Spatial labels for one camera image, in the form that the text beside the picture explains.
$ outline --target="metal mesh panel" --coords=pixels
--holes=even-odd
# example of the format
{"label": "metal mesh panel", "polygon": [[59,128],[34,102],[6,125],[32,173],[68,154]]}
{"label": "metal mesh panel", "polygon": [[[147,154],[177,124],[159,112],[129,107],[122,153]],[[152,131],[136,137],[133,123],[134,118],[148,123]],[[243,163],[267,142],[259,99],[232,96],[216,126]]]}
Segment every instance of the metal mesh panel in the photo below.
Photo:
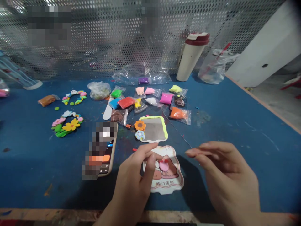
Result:
{"label": "metal mesh panel", "polygon": [[[173,74],[189,33],[210,33],[203,57],[210,48],[223,48],[231,40],[232,52],[241,53],[283,2],[11,0],[0,8],[0,46],[40,80],[108,77],[134,62],[165,67]],[[71,36],[66,45],[55,41],[28,45],[28,13],[32,6],[70,7]]]}

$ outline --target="floor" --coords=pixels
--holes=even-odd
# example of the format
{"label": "floor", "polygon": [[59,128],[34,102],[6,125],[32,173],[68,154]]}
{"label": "floor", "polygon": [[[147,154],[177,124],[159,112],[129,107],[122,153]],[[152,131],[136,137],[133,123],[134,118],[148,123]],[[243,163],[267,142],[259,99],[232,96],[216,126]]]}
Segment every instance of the floor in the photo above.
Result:
{"label": "floor", "polygon": [[284,82],[294,77],[295,75],[272,75],[251,92],[301,130],[301,100],[295,98],[301,94],[301,88],[280,90]]}

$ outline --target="orange clay packet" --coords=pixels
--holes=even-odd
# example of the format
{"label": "orange clay packet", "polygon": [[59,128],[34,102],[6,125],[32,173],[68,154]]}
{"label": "orange clay packet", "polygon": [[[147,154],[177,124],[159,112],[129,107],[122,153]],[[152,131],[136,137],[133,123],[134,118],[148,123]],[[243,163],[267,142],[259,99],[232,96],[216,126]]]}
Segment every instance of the orange clay packet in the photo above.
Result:
{"label": "orange clay packet", "polygon": [[176,107],[172,107],[170,118],[180,120],[187,125],[191,125],[191,111],[182,110]]}

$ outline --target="blue table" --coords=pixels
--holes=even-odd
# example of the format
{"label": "blue table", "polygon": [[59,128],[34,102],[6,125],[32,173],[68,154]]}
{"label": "blue table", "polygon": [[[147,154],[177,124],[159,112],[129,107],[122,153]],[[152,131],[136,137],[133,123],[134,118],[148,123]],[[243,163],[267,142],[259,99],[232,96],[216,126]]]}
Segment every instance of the blue table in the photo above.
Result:
{"label": "blue table", "polygon": [[[103,81],[114,88],[111,79]],[[32,91],[13,88],[10,97],[0,99],[0,208],[106,207],[113,195],[118,167],[132,154],[132,148],[143,143],[135,141],[134,133],[120,126],[112,173],[98,180],[82,180],[82,161],[92,140],[92,128],[95,122],[103,121],[107,105],[107,101],[95,102],[89,97],[89,82],[49,81]],[[175,148],[185,185],[171,195],[151,194],[146,210],[214,211],[206,192],[204,171],[184,152],[190,145],[217,140],[233,143],[256,173],[262,211],[298,212],[300,134],[228,78],[219,85],[208,85],[192,76],[184,83],[173,81],[154,87],[168,91],[173,84],[189,89],[192,125],[166,120],[169,138],[160,145]],[[61,101],[47,107],[37,103],[50,94],[62,98],[72,89],[87,91],[87,99],[75,106]],[[127,87],[124,95],[133,96],[134,87]],[[57,138],[51,124],[66,110],[81,114],[84,122],[76,133]],[[133,124],[146,114],[163,115],[161,109],[150,106],[139,114],[130,113],[128,123]],[[49,196],[44,196],[51,184]]]}

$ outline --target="plastic bottle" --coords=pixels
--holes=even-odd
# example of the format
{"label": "plastic bottle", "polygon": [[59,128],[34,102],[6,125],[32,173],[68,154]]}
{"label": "plastic bottle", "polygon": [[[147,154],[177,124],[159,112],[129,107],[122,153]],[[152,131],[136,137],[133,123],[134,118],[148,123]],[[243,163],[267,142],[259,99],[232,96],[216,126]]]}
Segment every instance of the plastic bottle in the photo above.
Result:
{"label": "plastic bottle", "polygon": [[182,47],[183,54],[177,74],[178,81],[185,82],[188,80],[195,64],[209,42],[209,36],[210,34],[205,32],[188,35]]}

